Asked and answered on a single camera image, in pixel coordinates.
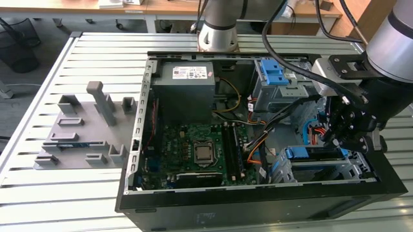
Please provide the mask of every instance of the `ram slot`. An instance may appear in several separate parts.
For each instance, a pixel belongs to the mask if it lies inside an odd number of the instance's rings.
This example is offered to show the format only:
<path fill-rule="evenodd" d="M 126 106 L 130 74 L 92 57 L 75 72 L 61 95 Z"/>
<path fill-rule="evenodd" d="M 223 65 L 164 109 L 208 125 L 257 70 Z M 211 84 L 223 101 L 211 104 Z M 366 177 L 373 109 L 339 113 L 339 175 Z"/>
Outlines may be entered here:
<path fill-rule="evenodd" d="M 242 151 L 238 143 L 235 128 L 222 126 L 223 148 L 226 156 L 226 173 L 228 180 L 239 180 L 243 176 Z"/>

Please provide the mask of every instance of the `slotted metal table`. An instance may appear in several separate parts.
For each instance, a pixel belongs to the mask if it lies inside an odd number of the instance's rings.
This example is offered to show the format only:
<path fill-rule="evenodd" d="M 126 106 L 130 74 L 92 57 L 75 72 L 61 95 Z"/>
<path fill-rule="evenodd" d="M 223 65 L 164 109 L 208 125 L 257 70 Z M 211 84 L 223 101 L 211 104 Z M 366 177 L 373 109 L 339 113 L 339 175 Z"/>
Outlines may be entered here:
<path fill-rule="evenodd" d="M 281 53 L 355 54 L 350 44 L 321 37 L 271 36 Z M 242 52 L 266 52 L 257 35 L 240 35 Z M 196 51 L 195 35 L 83 33 L 71 37 L 0 156 L 0 231 L 139 231 L 114 211 L 120 169 L 32 169 L 49 133 L 61 94 L 92 101 L 89 81 L 104 83 L 114 101 L 139 99 L 148 51 Z M 335 220 L 222 228 L 222 231 L 413 231 L 413 118 L 406 109 L 382 135 L 386 154 L 409 193 L 374 203 Z"/>

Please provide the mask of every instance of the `power supply label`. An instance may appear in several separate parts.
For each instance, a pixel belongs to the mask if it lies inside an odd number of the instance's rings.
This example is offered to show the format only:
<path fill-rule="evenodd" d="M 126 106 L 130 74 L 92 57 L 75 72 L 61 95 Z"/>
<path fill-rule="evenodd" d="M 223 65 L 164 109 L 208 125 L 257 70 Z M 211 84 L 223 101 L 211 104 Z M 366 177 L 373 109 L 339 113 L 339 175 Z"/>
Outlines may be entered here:
<path fill-rule="evenodd" d="M 175 67 L 172 79 L 207 79 L 206 67 Z"/>

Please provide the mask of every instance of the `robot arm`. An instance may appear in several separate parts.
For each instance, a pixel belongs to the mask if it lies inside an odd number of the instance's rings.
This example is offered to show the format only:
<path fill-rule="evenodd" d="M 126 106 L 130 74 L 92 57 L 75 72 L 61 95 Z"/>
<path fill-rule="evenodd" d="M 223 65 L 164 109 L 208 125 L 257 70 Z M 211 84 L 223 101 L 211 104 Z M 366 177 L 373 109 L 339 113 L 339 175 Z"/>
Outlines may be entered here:
<path fill-rule="evenodd" d="M 378 131 L 388 120 L 413 102 L 413 1 L 398 0 L 385 19 L 363 55 L 358 56 L 357 70 L 339 64 L 349 56 L 331 56 L 329 65 L 335 74 L 361 81 L 354 91 L 366 99 L 365 109 L 346 104 L 339 97 L 327 97 L 327 144 L 359 152 L 386 151 Z"/>
<path fill-rule="evenodd" d="M 231 52 L 236 50 L 236 19 L 267 20 L 274 10 L 286 8 L 282 0 L 208 0 L 206 21 L 198 44 L 202 51 Z"/>

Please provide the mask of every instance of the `black mesh trash bin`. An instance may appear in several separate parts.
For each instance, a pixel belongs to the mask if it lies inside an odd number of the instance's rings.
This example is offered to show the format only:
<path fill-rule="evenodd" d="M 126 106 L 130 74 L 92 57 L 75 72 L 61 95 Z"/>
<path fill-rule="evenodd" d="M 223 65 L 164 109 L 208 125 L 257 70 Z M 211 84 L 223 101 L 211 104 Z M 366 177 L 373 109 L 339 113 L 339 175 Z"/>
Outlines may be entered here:
<path fill-rule="evenodd" d="M 32 49 L 20 43 L 23 34 L 0 32 L 0 59 L 16 73 L 27 73 L 39 66 Z"/>
<path fill-rule="evenodd" d="M 32 22 L 28 18 L 1 18 L 0 25 L 12 36 L 15 35 L 15 33 L 17 33 L 17 35 L 23 34 L 20 42 L 24 46 L 36 47 L 40 44 L 40 38 L 37 36 Z"/>

